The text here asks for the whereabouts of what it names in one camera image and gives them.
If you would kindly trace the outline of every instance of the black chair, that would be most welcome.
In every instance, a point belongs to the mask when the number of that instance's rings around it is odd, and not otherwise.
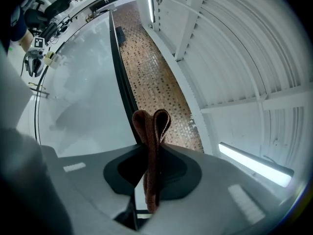
[[[42,12],[38,9],[41,4],[44,4],[44,2],[36,0],[38,3],[37,8],[26,10],[24,15],[25,23],[29,28],[29,31],[33,34],[40,34],[49,26],[51,19],[69,8],[71,1],[72,0],[56,0],[45,9],[45,12]]]

